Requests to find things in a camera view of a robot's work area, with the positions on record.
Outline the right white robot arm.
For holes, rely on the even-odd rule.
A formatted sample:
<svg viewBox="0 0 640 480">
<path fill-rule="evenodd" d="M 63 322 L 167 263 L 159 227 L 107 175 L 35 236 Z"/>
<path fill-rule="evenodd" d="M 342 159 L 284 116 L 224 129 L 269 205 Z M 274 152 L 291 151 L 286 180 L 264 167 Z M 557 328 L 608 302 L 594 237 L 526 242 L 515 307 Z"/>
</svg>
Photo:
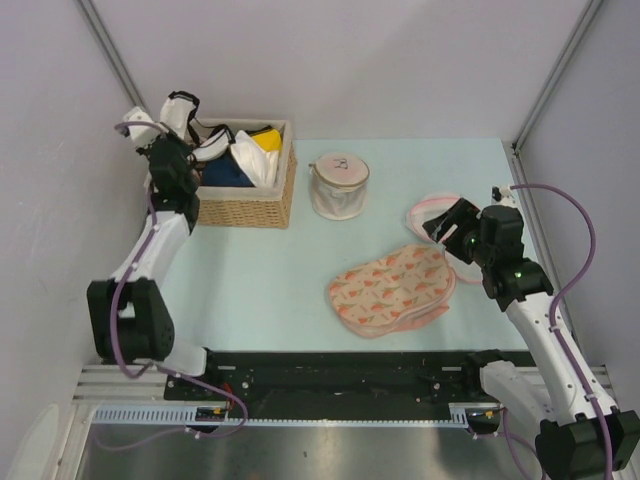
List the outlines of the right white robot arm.
<svg viewBox="0 0 640 480">
<path fill-rule="evenodd" d="M 549 278 L 524 254 L 515 201 L 478 209 L 461 198 L 422 227 L 447 253 L 480 268 L 486 295 L 518 330 L 544 382 L 532 386 L 490 353 L 489 362 L 463 373 L 463 393 L 473 401 L 491 396 L 533 428 L 537 458 L 551 479 L 610 479 L 623 470 L 639 442 L 639 417 L 620 409 L 582 357 Z"/>
</svg>

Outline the white black bra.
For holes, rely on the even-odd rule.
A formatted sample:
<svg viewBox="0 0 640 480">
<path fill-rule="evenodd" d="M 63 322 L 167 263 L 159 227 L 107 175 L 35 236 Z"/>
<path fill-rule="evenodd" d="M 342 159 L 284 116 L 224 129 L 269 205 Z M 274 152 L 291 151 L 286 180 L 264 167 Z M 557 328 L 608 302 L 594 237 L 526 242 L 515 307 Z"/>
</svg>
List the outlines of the white black bra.
<svg viewBox="0 0 640 480">
<path fill-rule="evenodd" d="M 221 157 L 235 142 L 226 124 L 213 127 L 201 124 L 196 118 L 200 99 L 186 91 L 171 92 L 160 111 L 160 123 L 182 138 L 192 150 L 196 162 L 206 163 Z"/>
</svg>

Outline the floral print laundry bag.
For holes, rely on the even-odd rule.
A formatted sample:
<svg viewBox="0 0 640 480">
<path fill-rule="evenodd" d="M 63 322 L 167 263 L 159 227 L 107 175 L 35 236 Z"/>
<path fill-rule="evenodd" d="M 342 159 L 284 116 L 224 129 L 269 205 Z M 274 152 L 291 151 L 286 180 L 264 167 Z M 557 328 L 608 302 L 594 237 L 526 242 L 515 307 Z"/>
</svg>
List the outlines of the floral print laundry bag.
<svg viewBox="0 0 640 480">
<path fill-rule="evenodd" d="M 373 339 L 420 329 L 446 313 L 456 283 L 443 253 L 409 244 L 337 276 L 328 297 L 347 329 Z"/>
</svg>

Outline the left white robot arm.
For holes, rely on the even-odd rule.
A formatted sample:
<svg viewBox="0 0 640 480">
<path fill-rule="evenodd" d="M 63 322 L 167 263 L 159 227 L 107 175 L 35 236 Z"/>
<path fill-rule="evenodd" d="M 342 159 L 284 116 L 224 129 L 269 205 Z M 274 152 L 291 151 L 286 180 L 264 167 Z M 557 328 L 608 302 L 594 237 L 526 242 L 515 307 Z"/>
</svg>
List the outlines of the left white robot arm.
<svg viewBox="0 0 640 480">
<path fill-rule="evenodd" d="M 87 302 L 99 357 L 130 379 L 151 367 L 187 376 L 197 398 L 214 397 L 221 376 L 206 366 L 207 351 L 175 332 L 161 287 L 172 262 L 193 233 L 199 215 L 192 150 L 175 133 L 142 121 L 118 126 L 148 162 L 147 216 L 131 253 L 106 280 L 94 280 Z"/>
</svg>

